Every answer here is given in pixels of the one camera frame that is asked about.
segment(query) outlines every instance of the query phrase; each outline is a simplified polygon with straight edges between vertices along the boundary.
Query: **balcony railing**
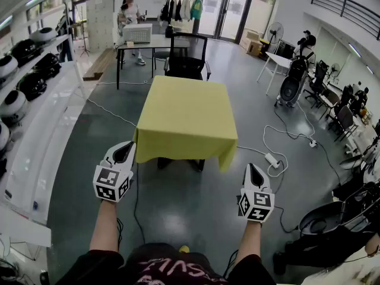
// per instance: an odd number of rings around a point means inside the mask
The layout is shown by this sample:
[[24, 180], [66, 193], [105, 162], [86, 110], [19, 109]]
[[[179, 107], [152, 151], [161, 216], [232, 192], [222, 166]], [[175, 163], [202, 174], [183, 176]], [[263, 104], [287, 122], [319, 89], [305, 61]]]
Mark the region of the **balcony railing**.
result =
[[380, 39], [380, 15], [352, 0], [311, 0], [318, 5], [344, 17]]

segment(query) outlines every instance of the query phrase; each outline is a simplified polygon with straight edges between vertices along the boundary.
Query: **power plug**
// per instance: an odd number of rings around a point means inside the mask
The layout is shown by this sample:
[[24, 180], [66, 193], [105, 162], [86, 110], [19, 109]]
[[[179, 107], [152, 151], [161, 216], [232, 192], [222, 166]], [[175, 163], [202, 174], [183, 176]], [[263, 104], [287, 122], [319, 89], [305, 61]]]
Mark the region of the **power plug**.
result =
[[279, 166], [279, 162], [272, 156], [272, 154], [268, 153], [265, 155], [265, 159], [268, 160], [269, 164], [273, 166], [273, 168], [277, 169]]
[[315, 148], [317, 146], [317, 143], [315, 140], [312, 140], [310, 143], [309, 143], [309, 146], [312, 147], [312, 148]]

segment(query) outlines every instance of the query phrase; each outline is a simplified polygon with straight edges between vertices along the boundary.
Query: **helmet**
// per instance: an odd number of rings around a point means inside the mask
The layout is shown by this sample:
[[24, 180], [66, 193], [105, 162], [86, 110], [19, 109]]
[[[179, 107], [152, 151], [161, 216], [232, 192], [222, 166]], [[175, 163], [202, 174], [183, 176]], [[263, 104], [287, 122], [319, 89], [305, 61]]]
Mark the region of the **helmet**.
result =
[[31, 101], [45, 92], [46, 82], [40, 73], [29, 73], [18, 83], [18, 89]]
[[61, 65], [59, 64], [58, 57], [52, 53], [48, 53], [42, 58], [34, 67], [34, 72], [41, 74], [42, 78], [48, 80], [55, 77], [59, 73]]
[[6, 55], [0, 59], [0, 88], [11, 81], [7, 78], [16, 72], [17, 65], [17, 60], [11, 55]]
[[11, 134], [8, 127], [3, 122], [0, 122], [0, 151], [5, 149], [10, 136]]
[[31, 39], [18, 42], [11, 50], [11, 55], [17, 59], [19, 68], [40, 54], [41, 50], [37, 49], [36, 43]]
[[27, 108], [28, 101], [24, 93], [11, 91], [0, 106], [1, 119], [8, 126], [16, 124], [25, 116]]
[[51, 27], [44, 27], [40, 30], [36, 30], [29, 38], [35, 41], [38, 45], [42, 45], [57, 37], [57, 32]]

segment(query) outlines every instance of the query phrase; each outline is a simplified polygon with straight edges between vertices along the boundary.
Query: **hanging clothes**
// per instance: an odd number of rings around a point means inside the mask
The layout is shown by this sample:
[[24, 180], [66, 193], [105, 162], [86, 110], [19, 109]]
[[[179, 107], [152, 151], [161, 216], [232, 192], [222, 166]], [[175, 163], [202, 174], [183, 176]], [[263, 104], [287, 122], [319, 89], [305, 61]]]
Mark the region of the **hanging clothes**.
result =
[[179, 0], [177, 7], [176, 7], [176, 17], [175, 17], [176, 21], [182, 21], [181, 15], [180, 15], [181, 8], [182, 8], [182, 2], [181, 2], [181, 0]]
[[192, 7], [193, 0], [186, 0], [185, 4], [185, 19], [190, 21], [191, 20], [191, 7]]
[[170, 22], [170, 19], [169, 19], [169, 0], [166, 0], [166, 3], [164, 5], [164, 7], [161, 9], [161, 15], [160, 15], [160, 19], [161, 21], [167, 21], [167, 22]]
[[182, 6], [181, 6], [181, 8], [180, 8], [180, 12], [179, 12], [180, 18], [181, 18], [182, 20], [186, 20], [186, 19], [185, 19], [185, 6], [186, 6], [186, 1], [187, 1], [187, 0], [182, 0]]
[[191, 7], [191, 19], [201, 19], [203, 10], [202, 0], [195, 0]]
[[167, 16], [167, 22], [169, 23], [171, 19], [173, 18], [173, 10], [174, 10], [174, 0], [171, 0], [170, 7], [169, 7], [169, 15]]
[[177, 4], [178, 4], [178, 0], [174, 0], [173, 15], [172, 15], [172, 19], [174, 20], [176, 20]]

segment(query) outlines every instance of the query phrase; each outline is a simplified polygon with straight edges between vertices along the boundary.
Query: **black t-shirt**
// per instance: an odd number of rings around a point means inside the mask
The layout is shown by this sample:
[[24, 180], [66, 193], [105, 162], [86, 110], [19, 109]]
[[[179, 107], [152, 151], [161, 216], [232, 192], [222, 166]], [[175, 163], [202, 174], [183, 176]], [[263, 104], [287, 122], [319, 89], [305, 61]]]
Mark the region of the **black t-shirt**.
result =
[[122, 256], [117, 252], [89, 251], [77, 259], [57, 284], [275, 284], [257, 255], [249, 255], [241, 260], [227, 280], [197, 262], [184, 259], [180, 253], [171, 258], [151, 258], [144, 261], [136, 261], [132, 257], [125, 266], [123, 263]]

